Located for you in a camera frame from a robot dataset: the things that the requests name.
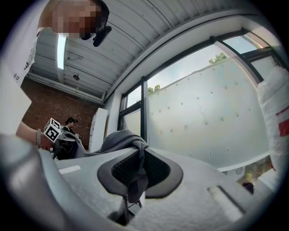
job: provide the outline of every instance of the brick wall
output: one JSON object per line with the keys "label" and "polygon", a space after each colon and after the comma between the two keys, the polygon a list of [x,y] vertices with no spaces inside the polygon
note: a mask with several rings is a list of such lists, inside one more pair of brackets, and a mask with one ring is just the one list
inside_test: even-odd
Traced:
{"label": "brick wall", "polygon": [[83,138],[82,144],[85,149],[89,147],[89,132],[93,115],[100,105],[75,97],[65,92],[48,87],[25,78],[21,88],[32,101],[26,112],[23,122],[33,129],[41,128],[50,118],[65,125],[68,117],[78,120],[73,131]]}

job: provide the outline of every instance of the sky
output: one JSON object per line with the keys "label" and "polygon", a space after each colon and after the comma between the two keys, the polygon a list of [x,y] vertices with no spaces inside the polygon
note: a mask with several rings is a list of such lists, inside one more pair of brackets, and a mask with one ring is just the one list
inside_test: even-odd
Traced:
{"label": "sky", "polygon": [[[256,47],[254,47],[251,43],[249,43],[242,37],[233,37],[224,40],[224,42],[241,54],[256,49]],[[148,80],[148,87],[154,88],[158,84],[161,88],[168,86],[169,84],[190,75],[194,71],[209,66],[209,60],[214,59],[215,56],[221,52],[223,51],[215,45],[210,45],[204,49],[196,51],[193,54],[188,55],[187,57],[184,57],[178,62],[170,65],[166,69],[156,74],[154,77],[150,78]],[[127,107],[133,105],[138,100],[140,100],[140,96],[141,87],[139,86],[136,90],[129,94]]]}

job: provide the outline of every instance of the black and white cube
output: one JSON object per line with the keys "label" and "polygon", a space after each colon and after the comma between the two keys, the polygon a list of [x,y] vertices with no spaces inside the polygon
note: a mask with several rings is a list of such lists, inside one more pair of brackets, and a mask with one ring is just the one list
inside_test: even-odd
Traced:
{"label": "black and white cube", "polygon": [[44,128],[44,135],[52,142],[55,142],[61,134],[60,123],[51,118]]}

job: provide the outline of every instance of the white t-shirt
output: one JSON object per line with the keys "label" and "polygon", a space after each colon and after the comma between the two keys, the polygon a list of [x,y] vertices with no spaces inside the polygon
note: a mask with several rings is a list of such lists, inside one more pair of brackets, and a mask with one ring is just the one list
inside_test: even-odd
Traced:
{"label": "white t-shirt", "polygon": [[18,20],[0,59],[0,133],[15,134],[31,101],[20,88],[34,63],[37,28],[49,0],[34,3]]}

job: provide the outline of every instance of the fluorescent light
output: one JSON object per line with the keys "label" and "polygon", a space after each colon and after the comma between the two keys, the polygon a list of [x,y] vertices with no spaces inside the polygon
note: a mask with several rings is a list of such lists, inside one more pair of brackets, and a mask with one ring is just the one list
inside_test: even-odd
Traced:
{"label": "fluorescent light", "polygon": [[59,34],[57,41],[57,67],[64,69],[64,55],[66,46],[66,36]]}

